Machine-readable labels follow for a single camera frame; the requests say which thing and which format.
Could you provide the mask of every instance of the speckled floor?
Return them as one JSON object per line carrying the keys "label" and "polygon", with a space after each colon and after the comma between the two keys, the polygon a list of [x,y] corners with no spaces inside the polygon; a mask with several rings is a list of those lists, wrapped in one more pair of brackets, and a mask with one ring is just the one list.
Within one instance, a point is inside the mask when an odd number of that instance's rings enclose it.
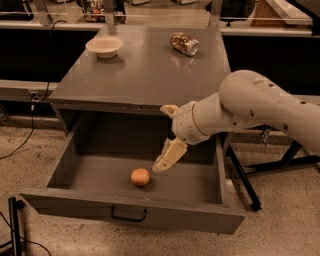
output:
{"label": "speckled floor", "polygon": [[[56,119],[37,118],[34,123],[35,131],[27,144],[13,156],[0,160],[0,211],[7,218],[9,197],[22,199],[19,192],[23,188],[45,185],[65,139]],[[0,127],[0,155],[19,146],[30,133],[30,126],[29,117],[13,117]],[[259,134],[252,131],[234,136],[233,146],[243,164],[277,160],[290,143],[279,133],[271,134],[271,145],[267,148],[260,140]],[[19,212],[21,235],[43,244],[55,256],[319,255],[320,173],[315,166],[251,175],[249,178],[262,202],[263,209],[259,212],[252,212],[248,207],[250,200],[228,159],[226,169],[230,205],[245,208],[247,215],[234,235],[144,229],[44,216],[28,204]],[[8,232],[9,228],[0,220],[0,239]],[[37,245],[26,242],[22,245],[25,255],[48,255]],[[3,248],[0,255],[11,253]]]}

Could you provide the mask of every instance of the white bowl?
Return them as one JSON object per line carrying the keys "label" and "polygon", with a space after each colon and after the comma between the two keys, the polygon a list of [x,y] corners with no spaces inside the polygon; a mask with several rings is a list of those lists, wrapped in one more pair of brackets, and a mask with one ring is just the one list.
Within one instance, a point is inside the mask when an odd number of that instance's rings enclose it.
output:
{"label": "white bowl", "polygon": [[86,44],[86,48],[96,53],[99,58],[112,58],[122,47],[123,41],[117,36],[103,36],[93,38]]}

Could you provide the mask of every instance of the drawer front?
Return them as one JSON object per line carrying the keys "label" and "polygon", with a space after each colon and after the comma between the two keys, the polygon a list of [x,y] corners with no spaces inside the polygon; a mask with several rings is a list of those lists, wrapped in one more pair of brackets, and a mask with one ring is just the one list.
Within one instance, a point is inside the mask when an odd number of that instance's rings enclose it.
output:
{"label": "drawer front", "polygon": [[244,219],[244,211],[214,204],[124,199],[59,189],[25,189],[21,194],[40,214],[143,227],[233,234]]}

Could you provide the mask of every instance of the black tripod leg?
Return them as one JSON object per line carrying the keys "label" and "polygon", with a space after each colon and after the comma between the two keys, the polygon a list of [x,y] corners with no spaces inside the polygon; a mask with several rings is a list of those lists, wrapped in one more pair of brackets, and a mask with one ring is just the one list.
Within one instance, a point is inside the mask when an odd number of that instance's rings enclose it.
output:
{"label": "black tripod leg", "polygon": [[234,165],[234,167],[236,168],[239,177],[243,183],[243,185],[245,186],[251,200],[252,200],[252,205],[251,208],[254,211],[259,211],[261,209],[261,203],[260,200],[256,194],[256,192],[254,191],[253,187],[251,186],[251,183],[249,181],[249,179],[247,178],[246,173],[244,172],[236,154],[234,153],[233,149],[231,148],[231,146],[228,147],[227,150],[227,155],[231,158],[231,161]]}
{"label": "black tripod leg", "polygon": [[280,160],[281,165],[289,164],[301,148],[302,146],[300,143],[298,143],[297,141],[293,141]]}
{"label": "black tripod leg", "polygon": [[9,198],[9,213],[10,213],[10,225],[11,225],[11,241],[13,256],[21,256],[21,244],[20,244],[20,230],[18,221],[18,208],[15,197]]}

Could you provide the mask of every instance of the black cable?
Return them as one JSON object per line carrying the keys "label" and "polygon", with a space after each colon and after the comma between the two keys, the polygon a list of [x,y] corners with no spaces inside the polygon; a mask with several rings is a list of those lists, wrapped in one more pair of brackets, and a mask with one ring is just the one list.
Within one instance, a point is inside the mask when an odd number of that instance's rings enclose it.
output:
{"label": "black cable", "polygon": [[[10,230],[11,230],[12,232],[15,232],[15,231],[13,230],[13,228],[11,227],[10,223],[9,223],[9,222],[7,221],[7,219],[3,216],[2,212],[0,212],[0,215],[1,215],[1,217],[3,218],[3,220],[5,221],[5,223],[9,226]],[[50,251],[49,251],[46,247],[44,247],[42,244],[39,244],[39,243],[36,243],[36,242],[32,242],[32,241],[30,241],[30,240],[28,240],[28,239],[23,238],[23,237],[20,236],[20,235],[19,235],[19,237],[20,237],[20,239],[22,239],[23,241],[25,241],[25,242],[27,242],[27,243],[35,244],[35,245],[40,246],[41,248],[43,248],[44,250],[47,251],[47,253],[48,253],[49,256],[51,256]]]}
{"label": "black cable", "polygon": [[28,137],[25,139],[25,141],[19,147],[17,147],[15,150],[13,150],[10,154],[4,155],[4,156],[0,156],[0,160],[12,156],[14,153],[16,153],[20,148],[22,148],[28,142],[28,140],[30,139],[30,137],[31,137],[31,135],[33,134],[33,131],[34,131],[33,111],[34,111],[34,102],[32,102],[32,105],[31,105],[31,132],[28,135]]}
{"label": "black cable", "polygon": [[55,26],[58,24],[58,23],[66,23],[65,20],[57,20],[55,23],[53,23],[51,29],[50,29],[50,36],[49,36],[49,43],[50,43],[50,69],[49,69],[49,76],[48,76],[48,82],[47,82],[47,88],[46,88],[46,91],[45,91],[45,95],[43,96],[42,99],[40,99],[39,101],[44,101],[47,99],[48,97],[48,92],[49,92],[49,86],[50,86],[50,82],[51,82],[51,76],[52,76],[52,69],[53,69],[53,42],[52,42],[52,32],[55,28]]}
{"label": "black cable", "polygon": [[[42,99],[39,99],[39,102],[44,101],[47,99],[48,97],[48,91],[49,91],[49,86],[50,86],[50,80],[51,80],[51,76],[52,76],[52,68],[53,68],[53,42],[52,42],[52,32],[54,30],[54,27],[58,24],[58,23],[66,23],[65,20],[57,20],[55,23],[53,23],[51,30],[50,30],[50,36],[49,36],[49,40],[50,40],[50,70],[49,70],[49,76],[48,76],[48,83],[47,83],[47,88],[45,91],[45,95]],[[34,107],[35,107],[35,102],[32,102],[32,106],[31,106],[31,132],[28,135],[28,137],[25,139],[25,141],[19,146],[17,147],[15,150],[13,150],[10,154],[5,155],[5,156],[0,156],[0,160],[8,158],[10,156],[12,156],[15,152],[17,152],[20,148],[22,148],[29,140],[29,138],[31,137],[31,135],[33,134],[34,131],[34,125],[33,125],[33,111],[34,111]]]}

